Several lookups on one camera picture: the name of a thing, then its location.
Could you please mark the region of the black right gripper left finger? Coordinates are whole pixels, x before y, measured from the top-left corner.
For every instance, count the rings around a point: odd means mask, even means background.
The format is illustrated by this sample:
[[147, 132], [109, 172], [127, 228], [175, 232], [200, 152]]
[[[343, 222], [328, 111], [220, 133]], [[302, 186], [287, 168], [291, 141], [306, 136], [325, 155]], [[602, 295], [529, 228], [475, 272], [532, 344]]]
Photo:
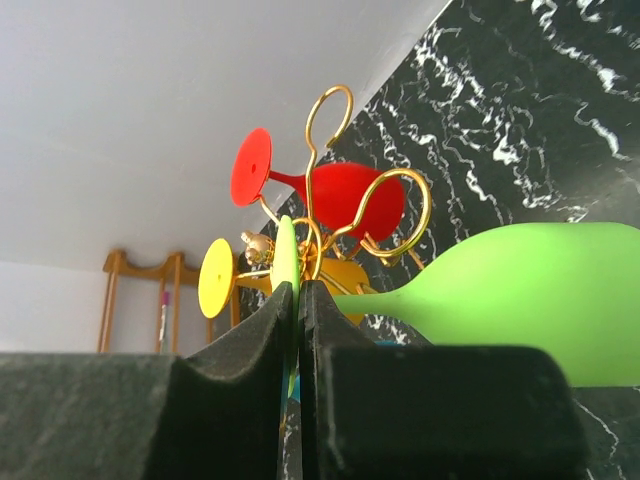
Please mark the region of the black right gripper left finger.
[[293, 292], [196, 354], [1, 358], [5, 479], [274, 479]]

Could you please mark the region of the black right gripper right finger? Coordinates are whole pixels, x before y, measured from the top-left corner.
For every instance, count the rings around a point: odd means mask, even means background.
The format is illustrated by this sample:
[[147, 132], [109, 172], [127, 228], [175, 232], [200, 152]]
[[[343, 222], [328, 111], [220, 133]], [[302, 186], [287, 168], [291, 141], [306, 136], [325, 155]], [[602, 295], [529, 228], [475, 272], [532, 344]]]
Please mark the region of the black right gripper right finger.
[[589, 447], [559, 367], [523, 347], [379, 346], [325, 285], [300, 292], [308, 479], [580, 479]]

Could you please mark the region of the red wine glass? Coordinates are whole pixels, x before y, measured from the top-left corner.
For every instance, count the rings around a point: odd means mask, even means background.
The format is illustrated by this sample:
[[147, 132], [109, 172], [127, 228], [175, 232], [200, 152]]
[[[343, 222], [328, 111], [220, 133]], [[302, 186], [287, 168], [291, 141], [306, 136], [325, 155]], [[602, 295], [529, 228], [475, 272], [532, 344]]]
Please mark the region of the red wine glass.
[[[231, 198], [245, 207], [258, 199], [267, 180], [292, 187], [307, 200], [305, 177], [290, 176], [271, 169], [272, 141], [269, 132], [256, 128], [240, 146], [231, 174]], [[317, 166], [312, 171], [314, 218], [331, 230], [350, 224], [379, 170], [354, 162]], [[384, 181], [370, 197], [359, 225], [350, 233], [358, 240], [369, 234], [381, 242], [399, 225], [405, 205], [404, 188], [397, 177]]]

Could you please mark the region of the green wine glass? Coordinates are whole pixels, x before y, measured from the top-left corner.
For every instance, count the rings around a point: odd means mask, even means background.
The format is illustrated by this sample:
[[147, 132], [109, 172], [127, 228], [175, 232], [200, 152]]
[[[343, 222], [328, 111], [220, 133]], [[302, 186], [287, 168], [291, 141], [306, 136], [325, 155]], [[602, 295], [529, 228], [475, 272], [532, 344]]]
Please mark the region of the green wine glass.
[[639, 230], [518, 223], [449, 248], [402, 287], [337, 295], [344, 314], [411, 325], [435, 345], [531, 346], [573, 387], [639, 383]]

